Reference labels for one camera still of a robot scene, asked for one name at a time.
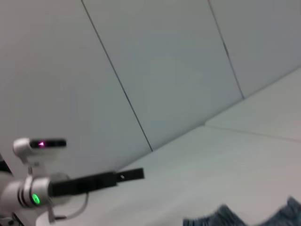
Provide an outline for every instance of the denim cloth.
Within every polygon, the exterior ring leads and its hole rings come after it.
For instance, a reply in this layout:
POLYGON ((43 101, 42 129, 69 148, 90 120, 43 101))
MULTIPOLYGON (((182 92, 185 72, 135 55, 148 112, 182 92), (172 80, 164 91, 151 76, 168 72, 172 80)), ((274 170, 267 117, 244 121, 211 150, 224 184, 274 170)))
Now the denim cloth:
MULTIPOLYGON (((183 226, 246 226, 226 205, 214 214, 199 219, 184 219, 183 226)), ((301 226, 301 205, 292 197, 274 216, 257 226, 301 226)))

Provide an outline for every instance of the green led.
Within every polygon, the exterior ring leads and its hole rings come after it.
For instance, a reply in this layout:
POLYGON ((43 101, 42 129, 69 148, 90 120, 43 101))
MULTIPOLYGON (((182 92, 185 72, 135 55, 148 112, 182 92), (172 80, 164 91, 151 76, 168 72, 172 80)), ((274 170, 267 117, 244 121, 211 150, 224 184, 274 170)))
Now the green led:
POLYGON ((39 199, 39 197, 38 197, 36 194, 33 194, 33 195, 32 195, 32 199, 33 199, 33 201, 34 201, 36 204, 39 204, 39 203, 40 203, 40 199, 39 199))

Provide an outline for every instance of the white table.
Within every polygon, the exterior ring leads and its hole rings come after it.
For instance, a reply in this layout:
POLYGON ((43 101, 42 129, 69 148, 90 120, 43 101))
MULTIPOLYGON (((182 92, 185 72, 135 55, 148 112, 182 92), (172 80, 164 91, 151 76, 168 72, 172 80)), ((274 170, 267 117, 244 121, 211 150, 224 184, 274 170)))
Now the white table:
POLYGON ((301 69, 222 112, 206 125, 301 141, 301 69))
MULTIPOLYGON (((301 200, 300 150, 297 142, 200 127, 125 168, 143 167, 144 180, 91 193, 84 213, 56 225, 180 226, 222 203, 259 223, 288 196, 301 200)), ((73 198, 55 212, 68 215, 83 201, 73 198)), ((36 225, 49 225, 46 213, 36 225)))

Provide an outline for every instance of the white surface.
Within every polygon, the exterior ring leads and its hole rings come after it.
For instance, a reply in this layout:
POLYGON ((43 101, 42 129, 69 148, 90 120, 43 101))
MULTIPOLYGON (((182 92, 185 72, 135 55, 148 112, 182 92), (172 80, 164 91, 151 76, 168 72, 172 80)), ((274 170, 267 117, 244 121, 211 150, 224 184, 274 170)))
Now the white surface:
POLYGON ((0 152, 13 174, 20 137, 65 137, 48 172, 120 169, 150 152, 80 1, 0 2, 0 152))
POLYGON ((301 141, 301 69, 206 122, 301 141))
POLYGON ((241 99, 207 0, 84 0, 156 149, 241 99))
MULTIPOLYGON (((301 144, 241 132, 197 128, 126 169, 145 179, 91 193, 86 211, 57 226, 180 226, 183 217, 212 213, 226 203, 254 225, 292 195, 301 201, 301 144)), ((78 209, 74 198, 57 214, 78 209)), ((47 226, 46 214, 37 226, 47 226)))
POLYGON ((300 0, 210 0, 244 95, 301 65, 300 0))

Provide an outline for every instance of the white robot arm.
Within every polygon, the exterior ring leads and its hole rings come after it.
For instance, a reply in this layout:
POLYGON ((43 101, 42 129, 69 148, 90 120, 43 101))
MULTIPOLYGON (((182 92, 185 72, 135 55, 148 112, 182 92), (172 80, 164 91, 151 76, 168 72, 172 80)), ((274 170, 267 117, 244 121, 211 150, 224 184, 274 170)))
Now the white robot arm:
POLYGON ((28 165, 25 180, 14 180, 7 173, 0 173, 0 212, 12 213, 23 208, 48 208, 49 222, 66 219, 53 213, 53 199, 70 195, 88 194, 91 191, 116 186, 117 183, 144 178, 143 169, 134 169, 120 173, 105 172, 78 179, 69 179, 66 174, 39 175, 34 168, 40 162, 30 162, 28 157, 53 153, 51 149, 66 147, 64 139, 29 139, 22 138, 13 144, 13 151, 23 164, 28 165))

